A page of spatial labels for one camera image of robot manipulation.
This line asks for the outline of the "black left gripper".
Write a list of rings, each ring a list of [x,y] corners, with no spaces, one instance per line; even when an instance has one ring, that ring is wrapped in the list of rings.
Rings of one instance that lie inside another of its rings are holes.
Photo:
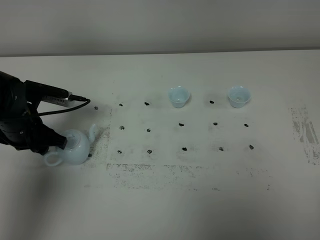
[[[29,117],[37,109],[27,100],[26,84],[7,73],[0,73],[0,142],[16,150],[44,155],[49,147],[65,149],[65,136],[43,124],[40,117]]]

